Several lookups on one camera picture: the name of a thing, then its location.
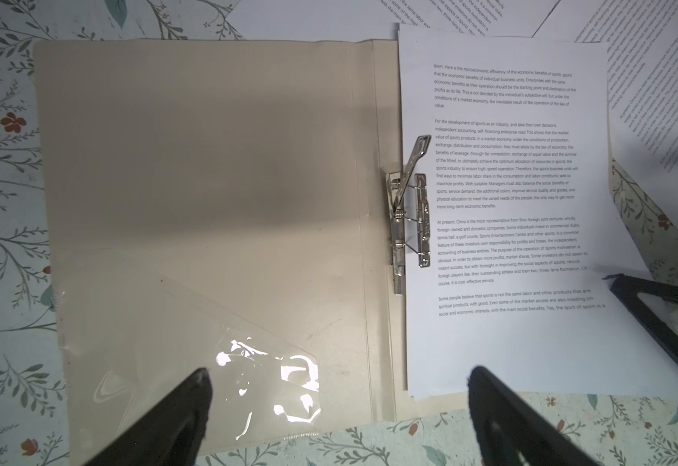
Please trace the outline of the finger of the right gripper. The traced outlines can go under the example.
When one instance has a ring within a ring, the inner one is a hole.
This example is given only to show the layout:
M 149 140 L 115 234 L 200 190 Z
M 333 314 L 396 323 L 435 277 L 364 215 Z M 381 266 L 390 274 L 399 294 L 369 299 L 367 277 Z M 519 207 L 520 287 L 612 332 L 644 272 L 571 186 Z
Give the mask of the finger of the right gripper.
M 610 291 L 678 365 L 678 335 L 639 297 L 652 295 L 678 305 L 678 287 L 624 274 L 609 275 L 603 280 L 611 281 Z

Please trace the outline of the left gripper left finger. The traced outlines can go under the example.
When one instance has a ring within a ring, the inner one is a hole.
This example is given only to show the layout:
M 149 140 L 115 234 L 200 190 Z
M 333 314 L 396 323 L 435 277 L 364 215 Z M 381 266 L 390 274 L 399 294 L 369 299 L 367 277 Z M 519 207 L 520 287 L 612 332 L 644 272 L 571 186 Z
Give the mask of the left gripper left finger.
M 205 437 L 212 397 L 208 370 L 196 369 L 88 464 L 195 464 Z

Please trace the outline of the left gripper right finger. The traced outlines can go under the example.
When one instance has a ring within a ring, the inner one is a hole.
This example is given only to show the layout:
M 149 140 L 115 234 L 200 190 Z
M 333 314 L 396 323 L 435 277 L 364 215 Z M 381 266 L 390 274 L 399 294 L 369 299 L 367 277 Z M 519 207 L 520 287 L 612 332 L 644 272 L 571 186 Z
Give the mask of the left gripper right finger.
M 595 462 L 483 366 L 469 379 L 468 403 L 487 465 L 593 465 Z

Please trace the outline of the brown kraft paper folder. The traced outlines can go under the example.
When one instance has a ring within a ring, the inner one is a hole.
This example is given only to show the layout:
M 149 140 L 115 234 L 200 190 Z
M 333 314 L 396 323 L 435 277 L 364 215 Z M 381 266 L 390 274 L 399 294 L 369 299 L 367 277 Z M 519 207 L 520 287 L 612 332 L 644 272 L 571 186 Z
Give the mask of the brown kraft paper folder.
M 198 368 L 205 454 L 465 405 L 405 388 L 395 42 L 59 41 L 35 58 L 75 464 Z

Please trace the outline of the large front printed sheet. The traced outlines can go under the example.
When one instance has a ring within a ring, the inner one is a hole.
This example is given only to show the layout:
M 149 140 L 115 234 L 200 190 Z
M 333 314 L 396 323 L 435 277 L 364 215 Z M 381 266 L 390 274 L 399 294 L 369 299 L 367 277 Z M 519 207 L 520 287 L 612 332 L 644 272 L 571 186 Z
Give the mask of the large front printed sheet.
M 560 1 L 536 36 L 607 44 L 612 155 L 678 229 L 678 1 Z

